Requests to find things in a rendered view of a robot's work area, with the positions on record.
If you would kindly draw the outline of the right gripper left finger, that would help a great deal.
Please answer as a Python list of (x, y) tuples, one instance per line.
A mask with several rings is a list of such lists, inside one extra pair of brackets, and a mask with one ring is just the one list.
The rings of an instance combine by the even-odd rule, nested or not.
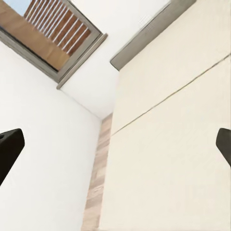
[(0, 185), (25, 147), (21, 128), (0, 133)]

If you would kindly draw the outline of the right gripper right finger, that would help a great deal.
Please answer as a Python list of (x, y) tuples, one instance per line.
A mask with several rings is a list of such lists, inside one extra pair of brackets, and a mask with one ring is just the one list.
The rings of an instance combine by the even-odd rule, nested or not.
[(231, 129), (219, 129), (216, 146), (231, 167)]

